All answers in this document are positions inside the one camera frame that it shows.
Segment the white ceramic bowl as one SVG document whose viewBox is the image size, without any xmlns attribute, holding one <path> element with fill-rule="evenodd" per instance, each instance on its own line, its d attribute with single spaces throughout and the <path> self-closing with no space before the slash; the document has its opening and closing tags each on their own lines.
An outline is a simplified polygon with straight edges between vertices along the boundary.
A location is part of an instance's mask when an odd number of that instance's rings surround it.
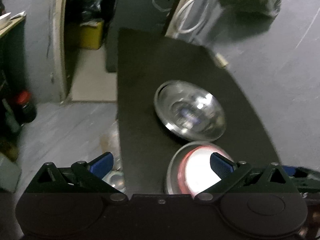
<svg viewBox="0 0 320 240">
<path fill-rule="evenodd" d="M 214 158 L 214 164 L 210 163 L 214 153 L 232 160 L 224 150 L 213 145 L 197 146 L 186 154 L 179 165 L 177 174 L 181 193 L 195 196 L 221 181 L 221 159 Z"/>
</svg>

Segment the deep steel bowl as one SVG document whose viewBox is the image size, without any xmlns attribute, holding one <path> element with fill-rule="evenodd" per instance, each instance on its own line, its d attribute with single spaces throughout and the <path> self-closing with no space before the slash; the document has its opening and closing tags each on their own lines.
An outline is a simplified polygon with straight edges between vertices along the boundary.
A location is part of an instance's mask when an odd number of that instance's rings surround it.
<svg viewBox="0 0 320 240">
<path fill-rule="evenodd" d="M 183 147 L 181 147 L 173 156 L 173 158 L 170 161 L 170 164 L 168 166 L 167 175 L 165 179 L 165 192 L 167 194 L 183 194 L 181 193 L 179 187 L 178 187 L 178 181 L 177 181 L 177 174 L 178 174 L 178 168 L 181 164 L 182 159 L 186 156 L 186 154 L 195 149 L 197 146 L 201 145 L 214 145 L 210 142 L 204 142 L 204 141 L 195 141 L 190 142 Z"/>
</svg>

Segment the steel plate with sticker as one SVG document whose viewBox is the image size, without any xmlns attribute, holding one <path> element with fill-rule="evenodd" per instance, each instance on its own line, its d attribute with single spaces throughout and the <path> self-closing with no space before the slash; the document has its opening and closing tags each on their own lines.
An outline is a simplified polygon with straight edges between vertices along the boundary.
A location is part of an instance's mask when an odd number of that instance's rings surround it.
<svg viewBox="0 0 320 240">
<path fill-rule="evenodd" d="M 215 141 L 226 130 L 224 110 L 205 89 L 180 80 L 161 84 L 153 105 L 162 124 L 188 141 Z"/>
</svg>

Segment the red capped bottle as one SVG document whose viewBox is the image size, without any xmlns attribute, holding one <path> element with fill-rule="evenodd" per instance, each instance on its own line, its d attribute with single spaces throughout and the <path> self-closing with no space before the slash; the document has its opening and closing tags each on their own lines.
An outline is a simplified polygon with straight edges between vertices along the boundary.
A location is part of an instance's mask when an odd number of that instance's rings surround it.
<svg viewBox="0 0 320 240">
<path fill-rule="evenodd" d="M 16 118 L 20 125 L 31 123 L 35 120 L 37 109 L 31 93 L 27 90 L 20 92 L 16 98 Z"/>
</svg>

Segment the yellow container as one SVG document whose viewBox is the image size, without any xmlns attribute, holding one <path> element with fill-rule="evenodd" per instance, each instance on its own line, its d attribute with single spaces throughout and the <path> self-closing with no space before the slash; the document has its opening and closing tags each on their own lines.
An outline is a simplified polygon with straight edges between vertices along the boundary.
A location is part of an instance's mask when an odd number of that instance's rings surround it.
<svg viewBox="0 0 320 240">
<path fill-rule="evenodd" d="M 89 21 L 79 26 L 79 47 L 98 50 L 102 44 L 103 21 Z"/>
</svg>

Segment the wooden side shelf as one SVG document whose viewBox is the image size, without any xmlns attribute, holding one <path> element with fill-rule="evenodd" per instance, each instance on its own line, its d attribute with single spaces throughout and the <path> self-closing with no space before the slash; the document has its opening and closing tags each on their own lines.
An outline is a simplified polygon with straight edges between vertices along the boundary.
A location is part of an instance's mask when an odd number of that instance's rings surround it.
<svg viewBox="0 0 320 240">
<path fill-rule="evenodd" d="M 25 20 L 25 16 L 24 17 L 19 17 L 13 20 L 10 20 L 7 24 L 7 26 L 3 29 L 0 30 L 0 38 L 3 38 L 5 35 L 7 35 L 7 33 L 9 31 L 11 31 L 12 29 L 14 29 L 18 24 L 20 24 L 21 22 L 23 22 Z"/>
</svg>

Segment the dark cabinet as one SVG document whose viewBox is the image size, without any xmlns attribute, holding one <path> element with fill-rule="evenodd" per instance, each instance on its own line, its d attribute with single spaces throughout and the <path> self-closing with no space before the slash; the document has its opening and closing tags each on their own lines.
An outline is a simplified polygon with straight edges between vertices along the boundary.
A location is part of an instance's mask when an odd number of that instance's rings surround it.
<svg viewBox="0 0 320 240">
<path fill-rule="evenodd" d="M 129 28 L 161 34 L 174 1 L 116 0 L 105 41 L 107 72 L 117 71 L 119 30 Z"/>
</svg>

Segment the black plastic bag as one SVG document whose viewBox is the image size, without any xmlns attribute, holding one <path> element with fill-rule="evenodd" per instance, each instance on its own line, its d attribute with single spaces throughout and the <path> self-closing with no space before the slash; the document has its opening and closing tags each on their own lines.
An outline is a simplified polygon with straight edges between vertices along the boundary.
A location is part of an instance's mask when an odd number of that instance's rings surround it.
<svg viewBox="0 0 320 240">
<path fill-rule="evenodd" d="M 81 20 L 89 22 L 101 19 L 101 2 L 102 0 L 82 0 L 81 3 Z"/>
</svg>

